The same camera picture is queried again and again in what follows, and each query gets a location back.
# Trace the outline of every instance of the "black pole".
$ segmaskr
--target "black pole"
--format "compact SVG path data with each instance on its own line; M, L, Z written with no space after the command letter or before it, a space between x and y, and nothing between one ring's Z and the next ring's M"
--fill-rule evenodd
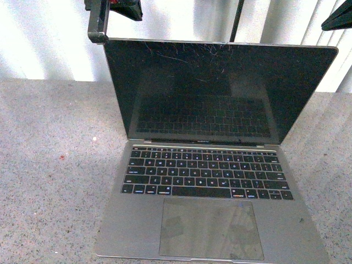
M235 21L234 21L233 27L232 27L230 42L235 41L238 24L240 23L240 17L241 17L241 13L242 13L243 4L244 4L244 0L238 1L238 6L237 6L237 11L236 11Z

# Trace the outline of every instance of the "keyboard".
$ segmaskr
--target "keyboard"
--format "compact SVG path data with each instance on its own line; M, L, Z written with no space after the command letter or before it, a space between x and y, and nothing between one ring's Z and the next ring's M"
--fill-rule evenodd
M124 194L293 200L274 151L134 146Z
M262 100L231 96L147 97L137 132L270 138Z

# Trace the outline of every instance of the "function key row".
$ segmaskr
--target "function key row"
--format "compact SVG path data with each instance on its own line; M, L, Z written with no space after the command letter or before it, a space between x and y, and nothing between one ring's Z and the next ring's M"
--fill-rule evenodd
M160 147L133 147L133 151L161 151L161 152L190 152L190 153L218 153L218 154L240 154L240 155L261 155L276 156L275 152L261 151L234 151L234 150L204 150L194 148L160 148Z

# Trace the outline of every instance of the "black key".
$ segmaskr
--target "black key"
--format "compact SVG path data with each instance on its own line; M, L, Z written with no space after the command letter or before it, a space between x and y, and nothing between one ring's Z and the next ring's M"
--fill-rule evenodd
M251 165L252 171L261 171L262 170L262 167L260 167L259 163L251 163L250 165Z
M161 158L161 152L152 152L152 158Z
M230 169L240 169L240 164L237 162L230 162Z
M203 160L204 161L212 161L213 160L213 155L211 155L211 154L203 154Z
M220 187L229 187L229 180L228 179L218 179Z
M145 159L144 166L152 167L155 164L155 159L147 158Z
M243 156L243 160L244 160L245 162L254 162L252 156Z
M233 160L238 162L243 162L243 157L240 155L233 155Z
M197 168L197 162L196 161L187 161L187 167L188 168Z
M269 193L267 190L257 190L260 199L269 199Z
M192 158L196 161L201 161L202 160L202 154L200 153L193 153Z
M155 160L155 166L156 167L165 167L165 160L163 160L163 159Z
M145 188L144 185L136 184L136 185L134 185L133 193L134 194L143 194L144 193L144 188Z
M161 157L162 157L162 158L171 158L171 152L163 152L163 153L161 154Z
M264 162L264 158L262 156L254 156L253 158L255 162Z
M180 176L189 176L189 169L180 169L179 175Z
M282 199L293 200L292 193L290 191L281 191Z
M198 161L198 168L207 169L208 168L208 162L207 161Z
M192 159L192 154L191 153L183 153L182 154L182 159L191 160Z
M233 174L234 174L235 178L244 179L244 173L240 170L234 170Z
M167 168L157 168L156 175L164 176L167 174Z
M160 184L160 176L150 176L150 184Z
M170 195L171 194L171 186L158 186L158 194L165 194L165 195Z
M232 155L223 155L224 161L233 161Z
M145 167L127 167L127 174L145 174Z
M281 195L280 194L270 194L270 199L281 200Z
M286 181L264 180L263 183L266 189L274 189L274 190L290 189Z
M166 161L166 167L176 167L176 161L171 160L171 161Z
M269 190L269 194L276 194L276 195L279 195L279 194L280 194L280 191L278 191L278 190Z
M246 196L251 199L258 198L256 190L246 190Z
M132 190L133 190L133 185L132 184L124 184L124 185L122 185L121 193L123 193L123 194L131 194Z
M155 175L156 174L156 168L155 167L148 167L145 174L147 175Z
M140 151L132 151L131 152L131 158L139 158L141 156Z
M182 177L174 177L172 179L173 185L183 185L183 178Z
M224 178L233 178L232 170L223 170L222 173Z
M143 158L130 158L129 166L142 166L144 164Z
M213 179L213 178L207 178L207 185L209 187L217 187L218 186L218 180Z
M244 189L231 189L231 194L234 198L246 198Z
M256 172L255 176L257 177L257 179L266 180L265 172Z
M219 168L220 169L228 169L229 163L228 162L219 162Z
M191 169L190 170L190 176L200 177L200 170L199 169Z
M145 188L146 194L156 194L156 185L147 185Z
M172 158L175 160L180 160L182 158L182 153L180 152L173 152L172 153Z
M281 172L267 172L268 180L286 180L285 175Z
M194 178L186 177L185 178L185 185L186 186L194 186Z
M150 158L150 151L142 151L141 158Z
M241 188L241 182L240 180L237 180L237 179L231 179L230 185L232 188Z
M206 179L196 178L196 185L197 186L206 186L207 185Z
M222 171L220 169L214 169L211 173L214 178L222 178Z
M173 186L172 187L172 195L231 198L230 190L227 188L203 188L203 187Z
M177 161L176 165L177 165L177 167L180 167L180 168L186 168L187 167L187 161Z
M211 177L211 170L209 169L201 169L200 173L202 177Z
M178 175L178 169L176 169L176 168L169 168L167 171L168 171L169 176L177 176Z
M165 176L161 178L162 185L171 185L171 182L172 182L172 177Z
M223 157L221 154L214 154L213 155L213 160L214 161L222 161L223 160Z
M251 167L249 166L249 163L240 163L240 168L243 169L244 171L249 171Z
M208 162L209 169L218 169L219 164L217 161L209 161Z
M253 183L253 188L257 188L257 189L264 188L263 182L261 180L252 180L252 183Z
M266 171L266 172L271 172L272 171L272 168L271 168L271 165L270 164L262 164L262 170L263 171Z
M282 172L282 167L280 164L272 164L271 167L273 168L274 172Z
M242 188L253 188L251 180L241 180Z
M140 183L147 184L149 182L149 176L145 175L126 175L125 183Z
M255 179L254 172L244 172L246 179Z
M264 160L267 163L279 163L279 159L276 156L265 156Z

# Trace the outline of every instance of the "black screen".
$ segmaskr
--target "black screen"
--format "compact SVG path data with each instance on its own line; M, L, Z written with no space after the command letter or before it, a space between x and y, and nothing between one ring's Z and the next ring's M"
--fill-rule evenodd
M128 138L280 144L336 48L109 40Z

